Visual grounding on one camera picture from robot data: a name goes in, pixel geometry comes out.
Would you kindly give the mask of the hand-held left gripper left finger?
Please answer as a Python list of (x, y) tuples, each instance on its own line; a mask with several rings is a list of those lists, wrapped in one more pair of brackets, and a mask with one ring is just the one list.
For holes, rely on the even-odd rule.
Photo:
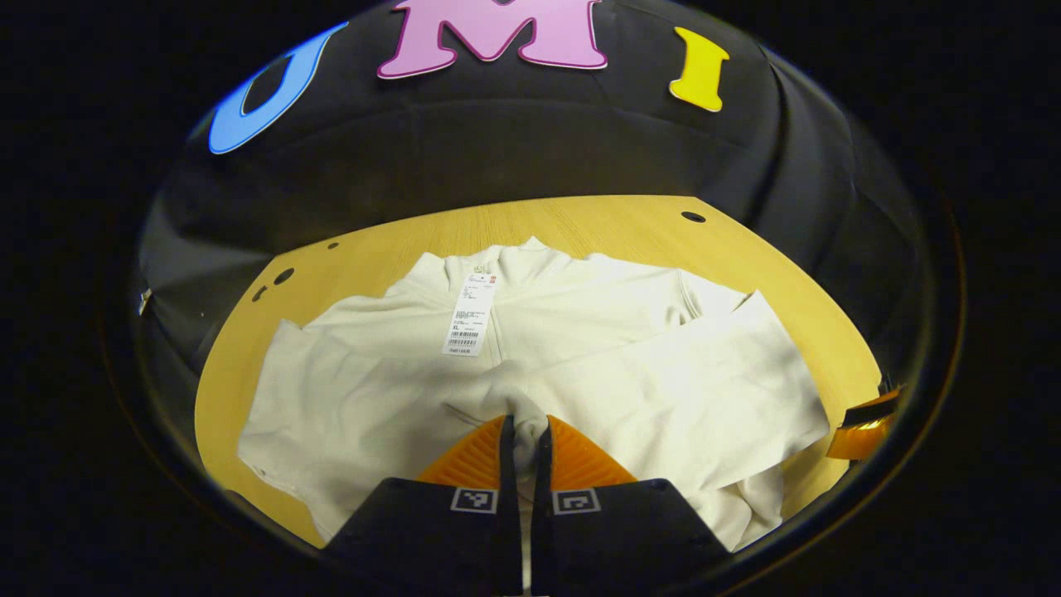
[(523, 593), (514, 417), (470, 432), (416, 479), (373, 488), (328, 543), (365, 597)]

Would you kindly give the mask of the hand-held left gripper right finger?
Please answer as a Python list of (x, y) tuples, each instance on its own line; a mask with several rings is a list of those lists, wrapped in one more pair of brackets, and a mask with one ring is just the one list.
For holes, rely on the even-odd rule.
[(653, 597), (730, 555), (673, 482), (637, 478), (557, 416), (537, 460), (533, 597)]

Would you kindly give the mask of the cream white sweatshirt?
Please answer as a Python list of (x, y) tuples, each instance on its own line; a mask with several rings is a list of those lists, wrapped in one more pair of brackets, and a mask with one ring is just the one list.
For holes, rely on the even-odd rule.
[[(477, 357), (441, 347), (466, 277), (497, 289)], [(377, 482), (512, 415), (516, 471), (557, 416), (640, 479), (666, 478), (728, 551), (782, 522), (781, 466), (827, 434), (807, 364), (762, 294), (537, 239), (422, 254), (379, 298), (278, 324), (238, 456), (337, 534)]]

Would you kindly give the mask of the white paper garment tag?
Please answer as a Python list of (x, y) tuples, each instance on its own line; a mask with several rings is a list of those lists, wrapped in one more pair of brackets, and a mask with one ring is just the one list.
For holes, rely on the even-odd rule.
[(477, 357), (492, 316), (497, 277), (472, 273), (463, 280), (448, 323), (441, 352), (456, 357)]

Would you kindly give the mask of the black backdrop cloth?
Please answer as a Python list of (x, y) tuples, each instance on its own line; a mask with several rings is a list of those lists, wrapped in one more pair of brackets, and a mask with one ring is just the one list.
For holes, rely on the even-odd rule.
[(538, 197), (676, 194), (740, 221), (848, 314), (893, 382), (926, 351), (926, 235), (860, 119), (766, 43), (668, 0), (593, 5), (598, 70), (520, 56), (535, 0), (375, 5), (189, 133), (147, 213), (147, 373), (201, 377), (269, 260), (360, 228)]

